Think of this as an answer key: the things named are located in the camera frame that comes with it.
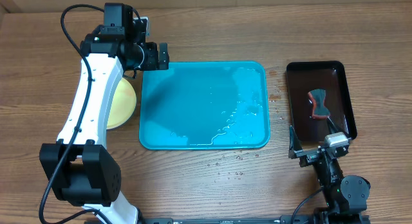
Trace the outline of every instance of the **wooden table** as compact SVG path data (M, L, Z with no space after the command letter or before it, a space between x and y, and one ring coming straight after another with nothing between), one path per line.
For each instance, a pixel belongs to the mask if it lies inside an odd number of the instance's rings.
M271 139L250 151L148 151L138 139L139 107L108 132L122 191L145 217L247 218L291 214L318 184L313 169L288 159L285 70L294 61L341 61L359 132L340 159L345 174L371 182L373 223L412 218L412 4L263 6L141 10L150 40L168 42L172 61L253 60L267 73ZM73 12L77 43L102 13ZM54 142L77 89L80 57L60 14L7 14L0 31L0 222L38 223L47 179L42 143ZM140 81L132 84L140 94ZM324 206L318 196L302 209ZM80 210L49 196L46 219ZM93 219L82 216L74 223Z

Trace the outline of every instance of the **black container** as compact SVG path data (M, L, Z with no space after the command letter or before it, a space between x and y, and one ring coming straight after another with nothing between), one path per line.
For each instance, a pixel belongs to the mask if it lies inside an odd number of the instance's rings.
M286 68L286 81L292 124L300 141L323 142L330 134L326 119L313 115L316 103L309 92L319 89L326 92L323 104L335 125L346 131L351 139L356 138L355 118L342 63L292 62Z

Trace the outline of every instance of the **yellow plate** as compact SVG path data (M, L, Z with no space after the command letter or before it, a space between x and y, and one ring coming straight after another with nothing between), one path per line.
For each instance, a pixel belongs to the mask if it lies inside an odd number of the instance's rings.
M111 103L108 130L121 126L129 120L136 108L136 93L126 79L122 78L117 85Z

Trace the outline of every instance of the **black tray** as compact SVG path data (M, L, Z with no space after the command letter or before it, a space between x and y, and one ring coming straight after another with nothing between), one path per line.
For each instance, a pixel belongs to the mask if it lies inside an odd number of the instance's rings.
M329 129L325 118L312 116L313 103L308 92L326 91L324 106L335 125L357 136L344 66L339 61L292 62L286 68L292 125L302 142L323 142Z

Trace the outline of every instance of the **blue rectangular tray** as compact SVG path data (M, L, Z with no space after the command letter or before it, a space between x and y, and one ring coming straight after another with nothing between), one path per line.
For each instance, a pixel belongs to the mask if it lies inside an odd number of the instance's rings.
M152 150L248 149L270 138L265 70L252 61L145 71L139 139Z

